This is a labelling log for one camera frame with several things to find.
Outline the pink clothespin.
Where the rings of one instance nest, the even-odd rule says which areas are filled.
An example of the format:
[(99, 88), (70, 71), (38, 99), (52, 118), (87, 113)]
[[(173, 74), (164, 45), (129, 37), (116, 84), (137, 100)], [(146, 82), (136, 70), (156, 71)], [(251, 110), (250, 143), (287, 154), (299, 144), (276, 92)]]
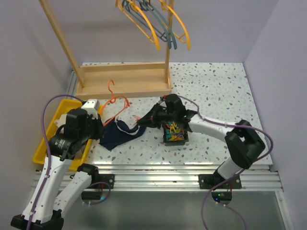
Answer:
[(136, 121), (138, 121), (138, 120), (141, 119), (141, 117), (139, 117), (139, 116), (137, 116), (137, 115), (134, 115), (133, 117), (135, 118)]

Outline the navy underwear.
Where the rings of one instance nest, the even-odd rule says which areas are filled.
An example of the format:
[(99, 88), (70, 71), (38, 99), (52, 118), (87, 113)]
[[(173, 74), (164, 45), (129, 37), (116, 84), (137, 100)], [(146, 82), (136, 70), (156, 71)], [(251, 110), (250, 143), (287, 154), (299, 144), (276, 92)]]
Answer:
[(107, 150), (113, 150), (122, 144), (141, 137), (146, 127), (138, 124), (128, 126), (126, 122), (119, 119), (109, 119), (105, 125), (105, 133), (99, 140), (99, 145)]

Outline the orange hanger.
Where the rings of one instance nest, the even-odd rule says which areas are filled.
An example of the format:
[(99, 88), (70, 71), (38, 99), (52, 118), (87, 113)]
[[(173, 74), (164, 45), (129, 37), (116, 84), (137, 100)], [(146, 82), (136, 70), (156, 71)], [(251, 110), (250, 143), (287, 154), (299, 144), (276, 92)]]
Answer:
[(111, 89), (111, 85), (115, 85), (114, 81), (113, 80), (109, 80), (108, 83), (107, 83), (107, 89), (108, 91), (111, 93), (111, 97), (110, 99), (108, 99), (102, 106), (102, 108), (99, 109), (99, 114), (102, 115), (103, 114), (103, 111), (104, 109), (106, 108), (106, 106), (108, 104), (114, 104), (119, 98), (123, 98), (124, 99), (124, 104), (123, 104), (123, 108), (118, 111), (113, 117), (111, 117), (110, 119), (108, 119), (107, 121), (105, 121), (103, 123), (103, 126), (106, 126), (108, 125), (112, 120), (114, 120), (118, 115), (120, 115), (123, 111), (125, 111), (128, 107), (130, 107), (130, 103), (127, 99), (126, 96), (124, 95), (115, 95)]

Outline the yellow plastic hanger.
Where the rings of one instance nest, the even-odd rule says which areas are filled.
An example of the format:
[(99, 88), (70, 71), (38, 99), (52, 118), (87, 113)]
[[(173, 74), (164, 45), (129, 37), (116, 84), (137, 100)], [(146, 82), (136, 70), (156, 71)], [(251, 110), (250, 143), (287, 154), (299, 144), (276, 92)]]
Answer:
[(172, 32), (176, 38), (176, 41), (184, 44), (186, 49), (190, 51), (191, 40), (186, 25), (174, 9), (174, 0), (160, 0), (161, 9), (168, 13), (169, 25), (172, 23)]

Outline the teal hanger with grey underwear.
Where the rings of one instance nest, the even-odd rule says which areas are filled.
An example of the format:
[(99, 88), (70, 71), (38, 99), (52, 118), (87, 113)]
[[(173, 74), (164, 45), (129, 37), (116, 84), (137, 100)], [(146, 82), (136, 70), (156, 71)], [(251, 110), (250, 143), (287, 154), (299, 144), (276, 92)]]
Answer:
[(157, 50), (160, 41), (168, 48), (177, 49), (175, 34), (166, 18), (149, 0), (121, 0), (116, 3), (129, 20), (153, 43)]

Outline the blue-grey hanger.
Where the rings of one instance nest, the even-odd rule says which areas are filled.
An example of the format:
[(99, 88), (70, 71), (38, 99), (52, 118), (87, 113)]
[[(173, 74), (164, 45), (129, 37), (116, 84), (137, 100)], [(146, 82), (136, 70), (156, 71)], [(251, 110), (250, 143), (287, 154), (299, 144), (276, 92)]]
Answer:
[(154, 7), (149, 0), (139, 0), (139, 5), (143, 11), (149, 11), (150, 13), (153, 14), (157, 18), (158, 21), (160, 21), (163, 24), (163, 30), (164, 33), (161, 34), (160, 37), (165, 37), (169, 49), (172, 47), (176, 50), (177, 49), (177, 42), (175, 39), (175, 35), (171, 29), (170, 24), (167, 22), (165, 17), (159, 12), (159, 10)]

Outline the grey underwear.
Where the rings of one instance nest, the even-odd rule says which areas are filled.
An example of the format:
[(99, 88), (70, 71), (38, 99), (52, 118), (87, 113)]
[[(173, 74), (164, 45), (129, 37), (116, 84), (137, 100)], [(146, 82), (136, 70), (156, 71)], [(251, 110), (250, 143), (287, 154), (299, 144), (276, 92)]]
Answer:
[(56, 120), (54, 121), (54, 124), (55, 124), (57, 127), (60, 127), (60, 126), (62, 126), (62, 125), (64, 125), (64, 124), (66, 124), (66, 117), (67, 117), (67, 114), (62, 114), (62, 115), (60, 116), (59, 119), (56, 119)]

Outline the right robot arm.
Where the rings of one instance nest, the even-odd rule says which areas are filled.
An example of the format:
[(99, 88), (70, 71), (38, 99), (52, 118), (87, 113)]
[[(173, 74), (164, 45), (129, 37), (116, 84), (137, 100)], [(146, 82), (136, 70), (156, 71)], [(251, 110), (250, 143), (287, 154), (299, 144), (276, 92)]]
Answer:
[(187, 109), (182, 99), (183, 97), (177, 94), (161, 97), (137, 124), (142, 127), (160, 128), (163, 124), (173, 121), (188, 132), (205, 134), (223, 141), (230, 157), (206, 182), (210, 187), (225, 188), (237, 173), (249, 169), (265, 150), (265, 144), (259, 136), (260, 130), (247, 120), (234, 123), (203, 117), (199, 110)]

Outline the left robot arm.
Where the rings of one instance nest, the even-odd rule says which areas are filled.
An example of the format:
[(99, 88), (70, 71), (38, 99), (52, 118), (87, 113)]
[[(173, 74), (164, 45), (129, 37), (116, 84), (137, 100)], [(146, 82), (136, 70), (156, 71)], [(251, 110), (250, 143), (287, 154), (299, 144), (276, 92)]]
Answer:
[(11, 226), (19, 230), (60, 230), (67, 211), (86, 188), (100, 184), (98, 168), (83, 163), (72, 181), (59, 190), (63, 177), (84, 142), (98, 140), (104, 127), (96, 107), (72, 109), (66, 122), (47, 143), (44, 167), (32, 198)]

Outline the wooden hanger rack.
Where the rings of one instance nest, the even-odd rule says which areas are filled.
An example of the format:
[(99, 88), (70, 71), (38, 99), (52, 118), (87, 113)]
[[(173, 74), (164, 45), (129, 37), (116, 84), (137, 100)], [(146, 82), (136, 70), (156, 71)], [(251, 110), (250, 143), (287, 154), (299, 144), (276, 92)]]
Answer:
[(111, 94), (136, 98), (171, 93), (169, 49), (166, 50), (164, 62), (80, 66), (49, 1), (41, 0), (39, 3), (77, 76), (76, 96), (82, 99), (108, 99)]

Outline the black clip box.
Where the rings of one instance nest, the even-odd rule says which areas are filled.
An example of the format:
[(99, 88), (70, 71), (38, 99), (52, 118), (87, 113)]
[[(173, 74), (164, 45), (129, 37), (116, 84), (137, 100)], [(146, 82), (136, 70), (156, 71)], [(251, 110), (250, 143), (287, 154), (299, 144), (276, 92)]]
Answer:
[(174, 121), (163, 124), (163, 142), (167, 146), (185, 145), (189, 141), (188, 132), (180, 128)]

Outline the yellow plastic tray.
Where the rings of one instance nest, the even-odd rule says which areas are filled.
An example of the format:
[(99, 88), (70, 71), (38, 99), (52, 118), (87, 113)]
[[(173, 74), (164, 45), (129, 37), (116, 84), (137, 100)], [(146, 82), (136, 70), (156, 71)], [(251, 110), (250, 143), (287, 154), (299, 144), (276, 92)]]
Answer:
[[(46, 128), (46, 136), (49, 140), (51, 137), (53, 137), (58, 129), (58, 127), (54, 124), (54, 121), (56, 119), (59, 119), (62, 114), (66, 114), (72, 109), (76, 109), (78, 107), (81, 107), (82, 103), (77, 100), (72, 99), (62, 99), (59, 103), (59, 106), (57, 107), (56, 111), (53, 114), (53, 117)], [(72, 161), (69, 170), (76, 171), (77, 168), (85, 163), (87, 161), (88, 153), (90, 151), (92, 140), (88, 140), (82, 147), (81, 153), (77, 153), (76, 157)], [(44, 164), (45, 157), (47, 156), (47, 146), (44, 138), (42, 138), (40, 144), (38, 145), (34, 156), (33, 156), (33, 162), (38, 164)]]

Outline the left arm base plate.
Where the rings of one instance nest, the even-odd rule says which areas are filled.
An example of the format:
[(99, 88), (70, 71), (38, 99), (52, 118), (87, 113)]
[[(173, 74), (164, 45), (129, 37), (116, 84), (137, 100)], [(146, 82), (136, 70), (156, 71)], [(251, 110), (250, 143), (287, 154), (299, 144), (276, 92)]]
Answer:
[(113, 174), (100, 174), (95, 182), (92, 182), (83, 192), (83, 202), (100, 204), (108, 199), (114, 188), (115, 176)]

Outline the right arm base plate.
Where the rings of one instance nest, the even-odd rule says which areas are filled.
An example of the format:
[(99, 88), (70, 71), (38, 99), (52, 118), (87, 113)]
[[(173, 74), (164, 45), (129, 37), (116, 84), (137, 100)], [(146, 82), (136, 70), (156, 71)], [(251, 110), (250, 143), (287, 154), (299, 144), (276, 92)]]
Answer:
[(214, 174), (199, 174), (198, 175), (198, 182), (200, 189), (211, 189), (214, 186), (218, 185), (219, 183), (223, 183), (218, 189), (241, 189), (242, 184), (240, 177), (237, 176), (228, 182), (225, 182), (223, 177)]

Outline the aluminium rail frame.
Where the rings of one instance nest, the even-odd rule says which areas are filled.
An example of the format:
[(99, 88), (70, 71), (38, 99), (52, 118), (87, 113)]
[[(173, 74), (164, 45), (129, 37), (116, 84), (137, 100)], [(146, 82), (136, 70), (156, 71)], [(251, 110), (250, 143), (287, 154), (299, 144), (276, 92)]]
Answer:
[[(263, 130), (260, 130), (259, 136), (265, 136), (266, 133)], [(273, 143), (269, 145), (265, 145), (265, 150), (259, 156), (258, 160), (261, 160), (268, 156), (273, 149)], [(139, 167), (137, 169), (129, 168), (128, 174), (119, 174), (114, 175), (114, 188), (122, 188), (123, 190), (133, 189), (135, 191), (148, 191), (150, 188), (157, 187), (162, 191), (166, 190), (182, 190), (188, 189), (194, 191), (196, 189), (200, 189), (198, 182), (198, 175), (195, 185), (187, 185), (185, 183), (185, 177), (179, 175), (177, 173), (177, 168), (165, 167), (165, 166), (157, 166), (157, 167)], [(283, 190), (282, 183), (277, 179), (277, 173), (265, 171), (263, 173), (253, 172), (252, 167), (247, 170), (242, 170), (237, 173), (235, 177), (239, 176), (242, 184), (242, 188), (239, 190), (251, 190), (255, 188), (259, 191), (274, 191), (279, 193)], [(59, 190), (62, 191), (65, 187), (60, 185)], [(207, 194), (210, 195), (213, 192), (221, 193), (225, 189), (218, 189), (222, 184), (216, 185), (211, 189), (206, 190)], [(231, 192), (235, 189), (228, 188), (227, 192)]]

